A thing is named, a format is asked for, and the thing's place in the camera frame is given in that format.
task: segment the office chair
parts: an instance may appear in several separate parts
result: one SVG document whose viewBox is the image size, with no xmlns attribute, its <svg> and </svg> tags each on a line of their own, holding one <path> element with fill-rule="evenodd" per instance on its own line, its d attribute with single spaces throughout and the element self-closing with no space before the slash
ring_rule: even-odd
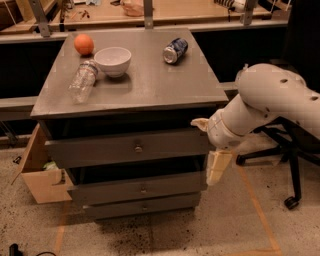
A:
<svg viewBox="0 0 320 256">
<path fill-rule="evenodd" d="M 320 91 L 320 8 L 318 0 L 296 0 L 288 22 L 287 37 L 283 59 L 289 62 L 305 79 L 307 86 Z M 285 118 L 279 117 L 272 123 L 259 127 L 253 132 L 264 132 L 278 145 L 274 148 L 245 155 L 238 155 L 236 163 L 244 165 L 246 160 L 258 157 L 283 155 L 282 162 L 289 160 L 294 188 L 294 196 L 287 198 L 284 203 L 288 209 L 294 209 L 301 199 L 301 185 L 298 158 L 301 157 L 320 166 L 320 141 Z"/>
<path fill-rule="evenodd" d="M 236 163 L 244 165 L 248 159 L 274 155 L 282 155 L 281 162 L 289 160 L 294 196 L 287 198 L 284 203 L 289 210 L 294 209 L 299 205 L 299 200 L 301 199 L 298 158 L 301 157 L 320 166 L 320 158 L 315 155 L 320 153 L 320 140 L 302 129 L 299 125 L 282 117 L 277 118 L 266 126 L 256 128 L 253 132 L 267 134 L 278 145 L 274 148 L 238 155 Z"/>
</svg>

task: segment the speckled floor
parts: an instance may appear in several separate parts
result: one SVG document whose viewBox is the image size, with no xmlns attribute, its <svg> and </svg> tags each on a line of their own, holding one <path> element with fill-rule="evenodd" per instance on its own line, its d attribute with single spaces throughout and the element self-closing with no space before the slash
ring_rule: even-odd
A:
<svg viewBox="0 0 320 256">
<path fill-rule="evenodd" d="M 249 135 L 238 150 L 270 144 Z M 1 145 L 0 255 L 13 243 L 27 256 L 319 255 L 320 169 L 307 162 L 300 162 L 303 200 L 293 211 L 283 205 L 292 195 L 289 166 L 270 157 L 245 167 L 233 162 L 194 210 L 93 222 L 72 202 L 36 204 L 22 177 L 10 185 L 23 151 Z"/>
</svg>

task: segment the open drawer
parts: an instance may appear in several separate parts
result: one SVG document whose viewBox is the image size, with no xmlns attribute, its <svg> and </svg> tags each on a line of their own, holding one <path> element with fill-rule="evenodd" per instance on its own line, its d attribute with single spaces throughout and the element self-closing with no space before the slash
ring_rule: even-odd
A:
<svg viewBox="0 0 320 256">
<path fill-rule="evenodd" d="M 79 205 L 195 193 L 205 190 L 205 156 L 179 157 L 70 170 L 79 181 L 68 191 Z"/>
<path fill-rule="evenodd" d="M 49 160 L 44 146 L 45 141 L 46 136 L 37 125 L 22 156 L 18 172 L 21 173 L 37 203 L 71 200 L 67 188 L 73 183 L 65 170 L 42 170 Z"/>
</svg>

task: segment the black wheel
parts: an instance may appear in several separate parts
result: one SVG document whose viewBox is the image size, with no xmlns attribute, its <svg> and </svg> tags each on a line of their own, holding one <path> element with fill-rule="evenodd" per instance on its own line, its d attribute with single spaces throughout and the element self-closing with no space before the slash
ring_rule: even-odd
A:
<svg viewBox="0 0 320 256">
<path fill-rule="evenodd" d="M 284 204 L 289 210 L 292 210 L 299 205 L 299 200 L 291 196 L 284 201 Z"/>
<path fill-rule="evenodd" d="M 288 162 L 289 160 L 289 156 L 287 154 L 284 154 L 282 157 L 281 157 L 281 163 L 286 163 Z"/>
<path fill-rule="evenodd" d="M 244 165 L 246 162 L 246 159 L 240 155 L 237 156 L 236 164 L 237 165 Z"/>
</svg>

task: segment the cardboard box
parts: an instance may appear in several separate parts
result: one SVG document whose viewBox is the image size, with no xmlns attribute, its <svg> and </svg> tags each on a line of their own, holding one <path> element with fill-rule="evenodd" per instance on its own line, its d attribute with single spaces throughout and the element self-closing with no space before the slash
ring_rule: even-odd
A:
<svg viewBox="0 0 320 256">
<path fill-rule="evenodd" d="M 67 172 L 63 169 L 42 170 L 44 164 L 49 161 L 45 142 L 46 136 L 38 124 L 21 158 L 18 172 L 21 173 L 37 203 L 71 200 L 67 189 L 73 184 Z"/>
</svg>

